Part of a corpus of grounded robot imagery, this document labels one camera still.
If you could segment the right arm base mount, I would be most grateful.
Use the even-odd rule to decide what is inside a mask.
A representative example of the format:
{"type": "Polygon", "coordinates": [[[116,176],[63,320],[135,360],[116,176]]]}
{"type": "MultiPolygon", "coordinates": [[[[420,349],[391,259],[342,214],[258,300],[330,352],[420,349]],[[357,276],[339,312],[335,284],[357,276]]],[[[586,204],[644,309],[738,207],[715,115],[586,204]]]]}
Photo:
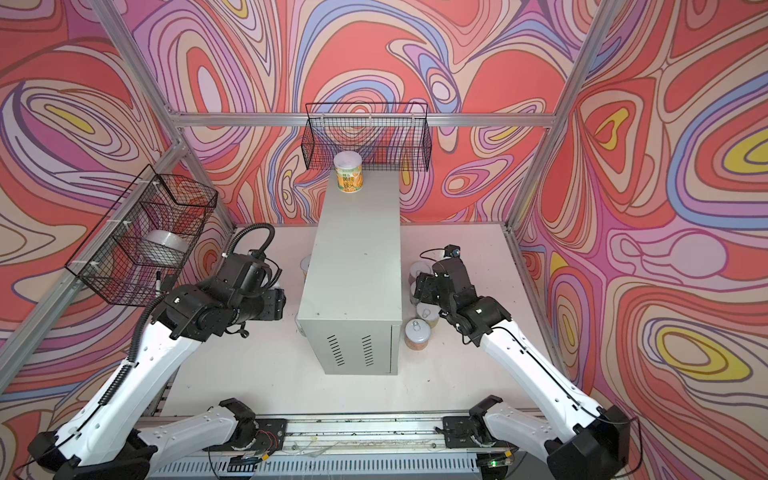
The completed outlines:
{"type": "Polygon", "coordinates": [[[468,415],[444,416],[442,424],[435,428],[435,432],[443,436],[444,443],[449,449],[503,448],[512,452],[519,449],[517,445],[496,439],[481,419],[468,415]]]}

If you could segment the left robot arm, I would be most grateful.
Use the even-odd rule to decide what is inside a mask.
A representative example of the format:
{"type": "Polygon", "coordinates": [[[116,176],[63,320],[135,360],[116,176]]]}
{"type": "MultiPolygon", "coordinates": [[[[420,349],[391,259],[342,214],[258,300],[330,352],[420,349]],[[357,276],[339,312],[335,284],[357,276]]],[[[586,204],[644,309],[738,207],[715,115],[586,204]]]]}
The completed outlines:
{"type": "Polygon", "coordinates": [[[247,323],[282,319],[282,270],[267,256],[275,234],[269,223],[243,228],[214,275],[151,300],[137,320],[126,358],[71,420],[33,438],[31,463],[56,479],[144,479],[197,451],[253,449],[261,429],[255,413],[235,398],[165,426],[139,429],[136,424],[171,376],[210,338],[247,338],[247,323]]]}

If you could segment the orange green labelled can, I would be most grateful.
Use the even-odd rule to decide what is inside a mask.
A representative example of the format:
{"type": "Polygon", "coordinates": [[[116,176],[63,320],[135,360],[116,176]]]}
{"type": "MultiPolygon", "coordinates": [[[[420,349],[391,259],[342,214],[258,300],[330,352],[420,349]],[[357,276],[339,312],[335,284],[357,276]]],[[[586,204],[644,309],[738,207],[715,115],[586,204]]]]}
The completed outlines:
{"type": "Polygon", "coordinates": [[[363,186],[362,157],[354,151],[341,151],[334,156],[338,189],[343,193],[356,193],[363,186]]]}

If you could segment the pink labelled can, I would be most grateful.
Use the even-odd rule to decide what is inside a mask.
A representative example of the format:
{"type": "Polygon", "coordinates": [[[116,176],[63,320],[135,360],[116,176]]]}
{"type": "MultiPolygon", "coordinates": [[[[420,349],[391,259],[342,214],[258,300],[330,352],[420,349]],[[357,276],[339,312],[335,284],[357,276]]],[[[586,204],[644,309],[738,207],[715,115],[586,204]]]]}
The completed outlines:
{"type": "Polygon", "coordinates": [[[430,341],[431,326],[422,319],[414,318],[404,326],[405,344],[414,351],[424,350],[430,341]]]}

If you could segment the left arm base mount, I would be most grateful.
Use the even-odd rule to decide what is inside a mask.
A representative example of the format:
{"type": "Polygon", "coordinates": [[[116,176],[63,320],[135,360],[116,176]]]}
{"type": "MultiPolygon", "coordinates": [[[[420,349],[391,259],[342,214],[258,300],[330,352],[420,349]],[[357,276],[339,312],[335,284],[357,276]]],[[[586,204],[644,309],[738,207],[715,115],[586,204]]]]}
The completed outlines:
{"type": "Polygon", "coordinates": [[[286,418],[257,417],[252,425],[238,426],[228,442],[206,447],[204,451],[273,454],[283,449],[287,426],[286,418]]]}

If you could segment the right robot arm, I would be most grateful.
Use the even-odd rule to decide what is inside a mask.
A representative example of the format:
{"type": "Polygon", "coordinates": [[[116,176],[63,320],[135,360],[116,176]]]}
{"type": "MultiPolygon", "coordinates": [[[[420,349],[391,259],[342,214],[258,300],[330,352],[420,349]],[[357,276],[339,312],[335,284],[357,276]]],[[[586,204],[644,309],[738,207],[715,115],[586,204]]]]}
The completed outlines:
{"type": "Polygon", "coordinates": [[[576,387],[529,342],[511,314],[493,297],[481,296],[463,261],[445,257],[415,282],[416,298],[503,367],[542,413],[526,414],[496,395],[473,406],[464,437],[482,448],[506,443],[544,462],[556,479],[616,479],[630,460],[632,419],[619,407],[603,407],[576,387]]]}

